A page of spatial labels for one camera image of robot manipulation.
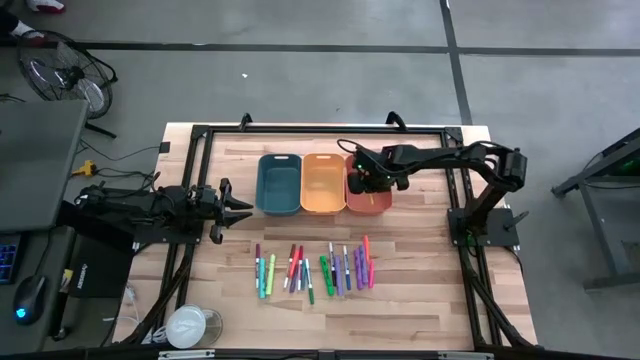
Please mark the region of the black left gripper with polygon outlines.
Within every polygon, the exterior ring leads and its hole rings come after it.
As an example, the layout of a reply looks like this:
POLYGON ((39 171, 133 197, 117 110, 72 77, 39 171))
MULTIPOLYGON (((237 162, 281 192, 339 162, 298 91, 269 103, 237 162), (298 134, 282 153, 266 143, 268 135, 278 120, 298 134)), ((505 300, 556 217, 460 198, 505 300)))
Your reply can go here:
POLYGON ((189 189, 189 199, 195 210, 195 217, 200 220, 213 220, 209 237, 215 244, 223 241, 222 229, 229 228, 241 220, 252 216, 251 212, 228 212, 232 210, 252 209, 253 205, 236 199, 231 194, 231 184, 228 178, 222 178, 219 186, 220 194, 208 185, 193 185, 189 189))

